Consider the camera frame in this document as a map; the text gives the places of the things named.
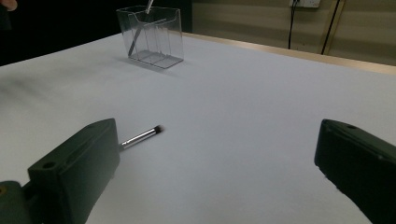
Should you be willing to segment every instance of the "clear plastic container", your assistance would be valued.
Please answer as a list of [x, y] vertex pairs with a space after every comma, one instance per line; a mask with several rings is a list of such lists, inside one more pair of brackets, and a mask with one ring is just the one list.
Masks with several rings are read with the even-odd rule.
[[183, 61], [180, 10], [126, 7], [117, 10], [128, 57], [161, 68]]

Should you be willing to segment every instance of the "wall socket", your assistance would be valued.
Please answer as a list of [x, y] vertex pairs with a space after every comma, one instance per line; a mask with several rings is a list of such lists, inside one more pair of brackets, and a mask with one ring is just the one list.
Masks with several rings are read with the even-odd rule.
[[[289, 6], [293, 6], [294, 0], [289, 0]], [[320, 0], [299, 0], [297, 7], [319, 7]]]

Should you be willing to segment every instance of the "white table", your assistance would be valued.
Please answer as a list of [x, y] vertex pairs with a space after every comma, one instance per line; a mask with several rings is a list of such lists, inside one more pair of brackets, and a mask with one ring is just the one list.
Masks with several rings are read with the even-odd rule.
[[369, 223], [314, 164], [320, 122], [396, 144], [396, 76], [183, 37], [167, 70], [120, 35], [0, 67], [0, 180], [78, 130], [115, 118], [121, 154], [90, 224]]

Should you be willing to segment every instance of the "cable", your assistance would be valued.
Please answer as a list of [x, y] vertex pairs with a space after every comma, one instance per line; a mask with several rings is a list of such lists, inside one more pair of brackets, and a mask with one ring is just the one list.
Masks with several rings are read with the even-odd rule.
[[332, 23], [334, 22], [335, 14], [337, 13], [339, 4], [340, 4], [340, 0], [337, 1], [337, 4], [335, 5], [334, 12], [332, 13], [332, 21], [330, 22], [329, 30], [327, 31], [326, 39], [324, 40], [322, 52], [320, 54], [323, 54], [324, 50], [326, 49], [327, 41], [329, 40], [330, 31], [332, 30]]
[[293, 4], [291, 5], [291, 21], [290, 21], [290, 31], [289, 31], [289, 47], [288, 49], [290, 49], [290, 45], [291, 45], [291, 30], [293, 29], [293, 22], [294, 22], [294, 12], [297, 8], [297, 3], [300, 0], [293, 0]]

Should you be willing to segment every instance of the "dark background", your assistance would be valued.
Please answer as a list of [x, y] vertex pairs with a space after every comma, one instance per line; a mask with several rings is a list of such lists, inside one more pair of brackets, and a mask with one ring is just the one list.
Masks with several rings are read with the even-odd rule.
[[[120, 33], [116, 9], [149, 0], [19, 0], [9, 12], [11, 31], [0, 31], [0, 66]], [[155, 0], [154, 7], [181, 9], [183, 32], [192, 31], [191, 0]]]

